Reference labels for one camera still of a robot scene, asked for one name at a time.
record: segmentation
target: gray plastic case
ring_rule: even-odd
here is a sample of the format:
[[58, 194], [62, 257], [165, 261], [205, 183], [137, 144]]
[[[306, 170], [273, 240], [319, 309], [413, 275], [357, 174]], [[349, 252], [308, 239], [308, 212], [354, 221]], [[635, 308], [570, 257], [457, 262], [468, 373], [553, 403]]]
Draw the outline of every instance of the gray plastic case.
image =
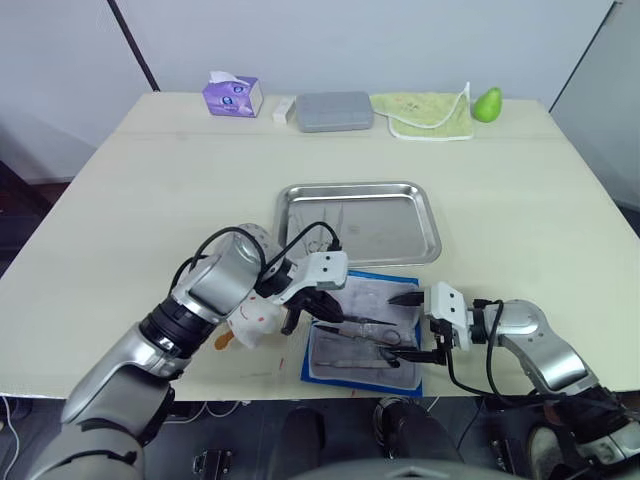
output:
[[305, 93], [296, 98], [302, 132], [365, 130], [373, 125], [373, 108], [365, 92]]

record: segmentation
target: white panel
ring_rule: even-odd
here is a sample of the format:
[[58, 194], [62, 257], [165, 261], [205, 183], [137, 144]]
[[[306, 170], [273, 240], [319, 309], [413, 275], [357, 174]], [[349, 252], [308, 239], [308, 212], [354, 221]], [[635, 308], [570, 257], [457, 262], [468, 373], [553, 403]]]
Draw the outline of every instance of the white panel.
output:
[[74, 176], [149, 86], [106, 2], [0, 2], [0, 158]]
[[640, 210], [640, 0], [603, 26], [552, 115], [617, 202]]
[[121, 0], [164, 90], [210, 69], [267, 93], [501, 86], [551, 106], [610, 0]]

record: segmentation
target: yellow object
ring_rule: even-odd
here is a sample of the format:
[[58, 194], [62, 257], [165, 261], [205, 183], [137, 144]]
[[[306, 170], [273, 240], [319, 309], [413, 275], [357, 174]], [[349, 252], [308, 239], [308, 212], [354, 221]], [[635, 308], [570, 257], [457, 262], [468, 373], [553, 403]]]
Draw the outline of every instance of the yellow object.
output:
[[386, 93], [371, 96], [373, 110], [388, 117], [389, 131], [405, 140], [447, 141], [473, 137], [470, 85], [460, 93]]

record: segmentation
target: tissue box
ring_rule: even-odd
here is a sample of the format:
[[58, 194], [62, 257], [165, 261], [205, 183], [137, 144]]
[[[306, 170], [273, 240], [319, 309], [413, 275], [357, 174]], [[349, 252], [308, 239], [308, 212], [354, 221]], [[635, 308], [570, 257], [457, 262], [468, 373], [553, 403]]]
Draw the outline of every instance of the tissue box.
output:
[[212, 115], [256, 117], [262, 105], [262, 91], [255, 77], [215, 76], [212, 72], [202, 95]]

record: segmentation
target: stainless steel tray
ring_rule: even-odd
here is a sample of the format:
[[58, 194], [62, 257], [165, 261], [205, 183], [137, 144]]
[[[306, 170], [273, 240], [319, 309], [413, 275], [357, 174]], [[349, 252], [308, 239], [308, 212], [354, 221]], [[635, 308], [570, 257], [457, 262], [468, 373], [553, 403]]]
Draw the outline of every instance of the stainless steel tray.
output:
[[[427, 195], [410, 182], [292, 185], [280, 193], [273, 230], [280, 245], [319, 220], [336, 230], [352, 267], [422, 265], [442, 250]], [[314, 228], [288, 257], [324, 250], [330, 241]]]

